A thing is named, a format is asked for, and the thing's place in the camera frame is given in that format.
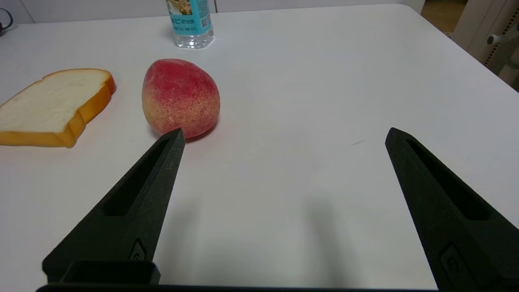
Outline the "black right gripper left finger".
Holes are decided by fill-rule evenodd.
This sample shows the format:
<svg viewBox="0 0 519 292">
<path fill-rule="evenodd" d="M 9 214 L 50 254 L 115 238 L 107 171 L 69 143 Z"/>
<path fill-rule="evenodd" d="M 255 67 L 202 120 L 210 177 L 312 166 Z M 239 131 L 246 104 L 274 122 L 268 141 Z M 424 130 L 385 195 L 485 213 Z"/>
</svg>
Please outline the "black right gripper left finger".
<svg viewBox="0 0 519 292">
<path fill-rule="evenodd" d="M 145 283 L 183 155 L 178 128 L 162 135 L 42 262 L 49 284 Z"/>
</svg>

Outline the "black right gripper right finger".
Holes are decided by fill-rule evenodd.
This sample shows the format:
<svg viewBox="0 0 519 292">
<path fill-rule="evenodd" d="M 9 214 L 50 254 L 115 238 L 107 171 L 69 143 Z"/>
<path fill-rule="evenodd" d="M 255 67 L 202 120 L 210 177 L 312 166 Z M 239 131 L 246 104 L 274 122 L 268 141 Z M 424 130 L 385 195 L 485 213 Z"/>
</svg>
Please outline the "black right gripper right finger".
<svg viewBox="0 0 519 292">
<path fill-rule="evenodd" d="M 517 292 L 517 227 L 412 135 L 385 145 L 439 291 Z"/>
</svg>

